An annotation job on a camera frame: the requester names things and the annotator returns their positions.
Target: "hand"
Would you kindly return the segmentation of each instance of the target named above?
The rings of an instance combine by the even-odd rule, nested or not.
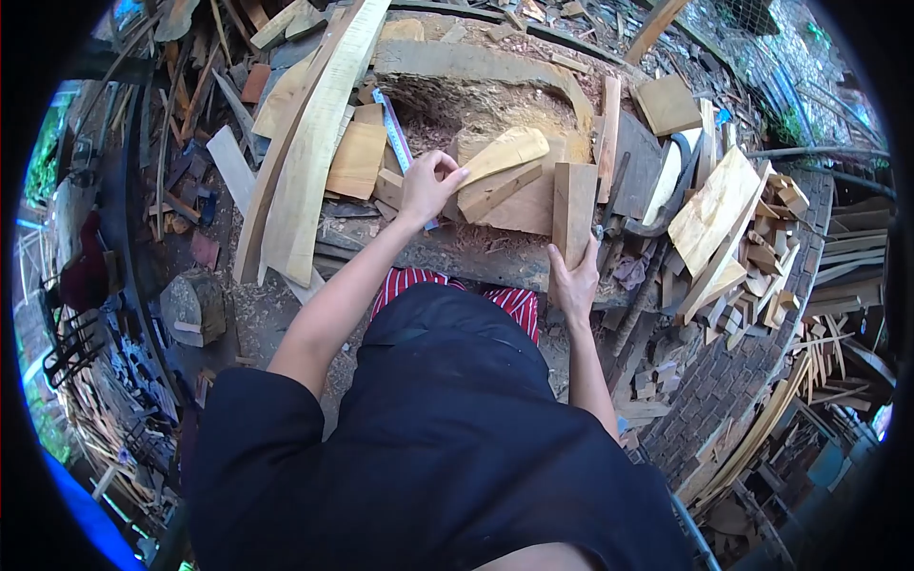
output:
[[[441,151],[425,153],[403,176],[403,201],[397,220],[419,229],[444,208],[457,185],[470,173]]]
[[[569,328],[590,329],[590,308],[597,295],[600,273],[597,271],[597,239],[590,234],[584,259],[574,270],[565,267],[565,260],[554,244],[549,244],[547,253],[552,273],[555,276],[558,308],[565,313]]]

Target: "metal pipe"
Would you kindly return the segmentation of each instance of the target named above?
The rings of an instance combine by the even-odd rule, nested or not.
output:
[[[791,156],[794,154],[820,154],[820,153],[847,153],[847,154],[872,154],[891,158],[888,151],[878,149],[863,149],[860,147],[791,147],[789,149],[770,149],[769,151],[756,151],[755,153],[746,153],[747,159],[762,159],[776,156]]]
[[[701,552],[702,557],[705,558],[705,564],[707,568],[711,571],[721,571],[720,564],[717,562],[717,558],[714,557],[714,554],[711,552],[711,548],[707,545],[705,537],[698,531],[698,526],[695,525],[695,520],[692,519],[692,516],[689,515],[688,510],[683,505],[682,500],[679,499],[676,494],[671,493],[670,499],[673,501],[673,507],[676,509],[676,513],[679,514],[679,519],[685,524],[685,528],[688,530],[689,534],[692,535],[692,539],[695,540],[695,543],[698,545],[698,551]]]
[[[881,185],[880,183],[875,183],[871,180],[866,180],[865,178],[860,178],[859,176],[853,176],[852,174],[848,173],[840,173],[838,171],[822,168],[821,166],[807,166],[805,164],[801,164],[797,166],[797,168],[803,171],[809,171],[810,173],[829,174],[832,178],[843,180],[846,183],[852,183],[854,185],[861,185],[869,188],[878,195],[885,196],[886,198],[891,198],[892,200],[896,199],[895,191],[888,186]]]

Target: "wooden board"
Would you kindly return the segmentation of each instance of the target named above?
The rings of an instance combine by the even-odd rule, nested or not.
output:
[[[273,48],[285,41],[285,28],[308,6],[306,0],[292,0],[292,3],[271,19],[266,26],[254,34],[250,43],[259,49]]]
[[[338,23],[338,27],[328,28],[328,31],[331,29],[335,29],[337,32],[346,30],[361,13],[360,8],[364,3],[365,0],[356,0],[345,17]],[[279,121],[282,130],[275,133],[276,136],[267,150],[267,156],[264,158],[260,173],[257,176],[254,193],[251,195],[250,206],[244,218],[244,225],[241,227],[235,265],[232,269],[232,277],[238,283],[248,283],[257,278],[262,240],[267,225],[267,215],[271,210],[283,163],[292,145],[293,136],[297,133],[297,127],[305,107],[317,87],[317,80],[324,71],[327,60],[334,53],[337,44],[345,35],[346,33],[325,35],[328,37],[326,45],[314,57],[314,65],[308,68],[302,89],[294,95],[282,114],[282,119]],[[332,141],[329,141],[327,145],[330,146],[332,143]]]
[[[597,165],[556,163],[555,203],[552,242],[558,247],[565,266],[574,270],[584,259],[593,221],[597,192]],[[555,292],[554,276],[549,274],[549,291]],[[549,301],[556,303],[554,294]]]
[[[632,46],[623,58],[626,63],[637,66],[647,49],[657,41],[657,38],[673,23],[676,15],[682,10],[689,0],[661,0],[651,13],[644,19],[641,30],[635,36]]]
[[[728,153],[731,153],[736,149],[737,148],[734,147]],[[746,232],[749,220],[755,212],[755,203],[759,200],[761,192],[765,189],[765,180],[768,179],[768,175],[772,172],[771,161],[764,161],[759,166],[758,173],[756,174],[759,183],[755,192],[749,197],[749,200],[746,201],[743,211],[733,222],[727,235],[724,236],[720,248],[717,249],[717,252],[714,253],[714,257],[708,262],[707,270],[701,273],[700,277],[679,306],[679,310],[676,312],[676,317],[681,324],[692,321],[692,318],[695,317],[695,312],[701,307],[699,303],[707,297],[711,288],[717,283],[717,278],[720,277],[720,274],[723,273],[724,269],[727,267],[728,259],[733,259],[733,252],[739,246],[739,241]]]
[[[231,127],[224,125],[207,143],[207,150],[216,163],[216,168],[225,182],[235,206],[244,216],[250,204],[250,193],[254,189],[254,174],[248,168],[244,155],[235,141]]]
[[[488,144],[463,166],[470,171],[457,190],[490,174],[546,156],[549,143],[539,129],[512,127]]]
[[[336,132],[352,86],[365,73],[366,54],[388,5],[389,0],[365,0],[336,48],[328,50],[334,41],[331,37],[321,49],[322,54],[332,51],[332,55],[298,122],[282,166],[271,209],[275,223],[265,229],[262,253],[270,267],[303,286],[311,279],[314,236]]]
[[[695,188],[701,188],[717,166],[717,130],[714,126],[714,103],[710,100],[698,101],[701,112],[701,130],[705,138],[701,140],[701,154],[695,171]]]
[[[746,204],[754,214],[758,198],[751,203],[749,200],[759,182],[752,164],[734,147],[727,151],[704,187],[676,214],[668,232],[690,274],[701,275]]]
[[[277,79],[276,85],[273,86],[267,99],[260,106],[260,110],[257,111],[257,120],[251,129],[252,132],[261,137],[273,138],[289,102],[294,99],[296,93],[302,90],[305,77],[308,75],[308,68],[316,53],[312,52],[294,66],[286,69],[286,72]]]
[[[241,90],[242,103],[260,103],[260,94],[267,85],[270,71],[270,66],[262,63],[255,63],[250,67],[248,80],[245,81],[244,89]]]
[[[658,137],[701,127],[701,113],[678,75],[648,81],[635,89],[635,99]]]
[[[593,72],[593,68],[586,63],[581,63],[576,59],[566,58],[561,54],[552,54],[552,58],[550,58],[549,61],[563,68],[568,68],[572,71],[583,73],[584,75],[589,75]]]
[[[600,131],[600,156],[595,156],[600,177],[600,194],[597,202],[610,201],[612,176],[616,169],[616,148],[619,141],[619,108],[622,100],[622,83],[613,77],[603,76],[603,126]]]
[[[383,125],[349,123],[330,165],[326,189],[339,195],[368,199],[375,189],[387,140],[388,131]]]

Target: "stacked lumber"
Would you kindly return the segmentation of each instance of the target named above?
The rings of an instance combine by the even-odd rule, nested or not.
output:
[[[797,216],[808,205],[789,176],[769,162],[753,169],[731,147],[670,224],[664,307],[687,288],[677,319],[697,316],[706,344],[725,334],[729,350],[746,334],[780,329],[787,312],[799,309],[785,285],[800,250]]]

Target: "light wood piece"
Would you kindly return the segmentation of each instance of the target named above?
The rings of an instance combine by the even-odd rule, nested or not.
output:
[[[388,132],[381,125],[349,123],[336,149],[326,189],[339,195],[368,199],[375,189]]]
[[[593,221],[597,190],[597,165],[556,163],[552,243],[558,247],[565,266],[574,270],[584,259]],[[555,301],[555,276],[549,274],[549,301]]]
[[[470,174],[457,185],[457,189],[460,190],[490,174],[535,161],[548,152],[549,143],[539,129],[512,127],[467,161],[464,168],[469,169]]]

